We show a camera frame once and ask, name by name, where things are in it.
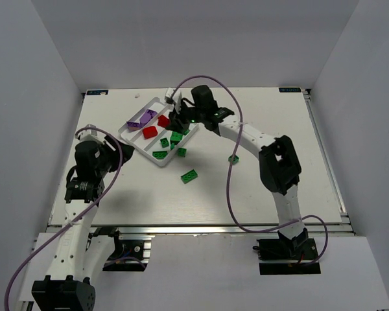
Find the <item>red lego brick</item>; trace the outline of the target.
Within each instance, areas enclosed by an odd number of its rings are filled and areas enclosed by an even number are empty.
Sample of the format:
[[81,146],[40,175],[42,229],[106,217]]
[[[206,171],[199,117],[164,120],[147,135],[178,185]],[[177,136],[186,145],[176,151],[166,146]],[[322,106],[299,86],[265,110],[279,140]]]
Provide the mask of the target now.
[[166,128],[169,124],[170,124],[170,120],[166,116],[160,115],[158,117],[158,126],[162,128]]

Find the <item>green lego two-by-two brick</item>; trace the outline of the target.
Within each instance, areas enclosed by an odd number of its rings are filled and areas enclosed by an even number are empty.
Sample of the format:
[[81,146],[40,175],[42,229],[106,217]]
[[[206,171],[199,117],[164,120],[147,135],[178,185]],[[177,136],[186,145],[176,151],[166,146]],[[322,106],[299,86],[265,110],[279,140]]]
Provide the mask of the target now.
[[170,142],[172,144],[178,144],[181,140],[182,140],[182,136],[181,135],[172,135],[171,138],[170,138]]

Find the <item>green lego square brick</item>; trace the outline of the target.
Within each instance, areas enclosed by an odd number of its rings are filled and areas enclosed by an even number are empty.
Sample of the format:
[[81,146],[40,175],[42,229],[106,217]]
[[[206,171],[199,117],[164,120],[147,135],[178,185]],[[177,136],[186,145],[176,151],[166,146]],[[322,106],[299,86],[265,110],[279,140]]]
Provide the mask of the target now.
[[160,141],[160,144],[161,144],[162,148],[166,148],[166,147],[168,147],[170,145],[167,138],[162,138],[159,141]]

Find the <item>purple arched lego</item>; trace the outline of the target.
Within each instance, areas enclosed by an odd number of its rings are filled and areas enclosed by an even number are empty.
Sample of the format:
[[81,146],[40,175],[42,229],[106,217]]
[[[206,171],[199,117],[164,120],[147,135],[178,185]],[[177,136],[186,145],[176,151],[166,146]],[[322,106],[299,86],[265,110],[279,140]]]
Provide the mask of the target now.
[[151,109],[148,109],[147,110],[147,113],[151,116],[151,117],[155,117],[158,113],[154,110],[151,110]]

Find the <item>purple lego brick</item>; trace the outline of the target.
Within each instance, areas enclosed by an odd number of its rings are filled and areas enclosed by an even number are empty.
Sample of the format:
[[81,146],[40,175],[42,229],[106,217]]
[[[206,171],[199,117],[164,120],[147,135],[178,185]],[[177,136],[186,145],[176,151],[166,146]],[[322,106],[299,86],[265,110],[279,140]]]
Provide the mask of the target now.
[[126,125],[130,131],[136,131],[141,129],[141,124],[139,122],[127,121]]

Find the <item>red rounded lego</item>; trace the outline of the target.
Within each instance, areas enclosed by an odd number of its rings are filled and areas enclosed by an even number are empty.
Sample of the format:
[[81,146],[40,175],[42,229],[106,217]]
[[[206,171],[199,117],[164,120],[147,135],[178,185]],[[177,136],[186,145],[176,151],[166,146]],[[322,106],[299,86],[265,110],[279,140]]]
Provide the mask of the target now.
[[155,126],[148,126],[142,129],[143,137],[145,139],[151,139],[158,135],[157,128]]

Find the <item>purple rounded lego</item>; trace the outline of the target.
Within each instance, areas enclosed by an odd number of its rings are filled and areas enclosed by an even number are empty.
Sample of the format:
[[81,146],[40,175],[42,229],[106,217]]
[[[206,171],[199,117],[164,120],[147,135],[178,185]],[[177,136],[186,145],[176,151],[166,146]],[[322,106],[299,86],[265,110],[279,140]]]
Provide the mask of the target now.
[[144,127],[150,120],[152,119],[151,114],[146,111],[139,119],[139,123],[141,127]]

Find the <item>green long lego brick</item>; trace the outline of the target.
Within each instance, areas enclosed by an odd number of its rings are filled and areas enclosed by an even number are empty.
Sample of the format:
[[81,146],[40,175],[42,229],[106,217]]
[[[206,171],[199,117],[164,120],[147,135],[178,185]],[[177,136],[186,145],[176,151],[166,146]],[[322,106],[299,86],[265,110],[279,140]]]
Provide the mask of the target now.
[[187,184],[188,182],[193,181],[197,177],[198,177],[197,172],[194,169],[192,169],[192,170],[188,171],[187,173],[185,173],[184,175],[182,175],[180,178],[184,184]]

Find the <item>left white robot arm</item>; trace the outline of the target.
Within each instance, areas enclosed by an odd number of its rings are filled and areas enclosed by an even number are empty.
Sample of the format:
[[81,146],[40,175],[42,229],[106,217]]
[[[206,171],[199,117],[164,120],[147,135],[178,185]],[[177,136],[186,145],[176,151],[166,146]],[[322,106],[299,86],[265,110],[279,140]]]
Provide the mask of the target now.
[[32,285],[40,310],[93,310],[98,276],[119,242],[113,228],[91,233],[91,225],[107,189],[105,176],[118,174],[133,153],[133,146],[93,134],[75,146],[75,165],[66,178],[65,231],[45,277]]

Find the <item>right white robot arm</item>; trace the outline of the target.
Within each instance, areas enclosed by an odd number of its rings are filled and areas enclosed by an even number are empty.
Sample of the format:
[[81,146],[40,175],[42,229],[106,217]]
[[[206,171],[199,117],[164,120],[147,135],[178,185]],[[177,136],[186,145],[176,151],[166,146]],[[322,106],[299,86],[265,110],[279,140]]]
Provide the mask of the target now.
[[259,177],[274,198],[279,227],[277,234],[290,255],[300,252],[308,239],[301,219],[298,183],[301,165],[290,137],[273,137],[241,121],[232,110],[218,106],[211,89],[201,85],[191,90],[192,100],[169,88],[165,101],[173,106],[168,129],[183,133],[190,124],[204,127],[249,151],[259,162]]

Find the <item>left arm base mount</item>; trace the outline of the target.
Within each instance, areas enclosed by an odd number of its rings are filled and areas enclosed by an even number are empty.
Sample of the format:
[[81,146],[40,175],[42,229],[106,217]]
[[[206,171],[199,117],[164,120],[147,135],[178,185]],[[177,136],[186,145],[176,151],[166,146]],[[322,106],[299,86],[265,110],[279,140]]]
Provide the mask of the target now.
[[98,236],[109,237],[114,245],[113,253],[104,264],[104,271],[145,271],[151,248],[148,238],[126,237],[117,227],[98,227],[88,234],[86,249]]

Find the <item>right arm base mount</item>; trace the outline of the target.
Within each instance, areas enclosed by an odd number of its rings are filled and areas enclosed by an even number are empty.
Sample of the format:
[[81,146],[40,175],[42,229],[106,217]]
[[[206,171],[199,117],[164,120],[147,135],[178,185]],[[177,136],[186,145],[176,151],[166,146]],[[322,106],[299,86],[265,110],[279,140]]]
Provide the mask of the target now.
[[260,275],[319,275],[318,262],[309,264],[318,257],[318,250],[313,238],[294,255],[278,239],[260,239],[252,249],[259,259]]

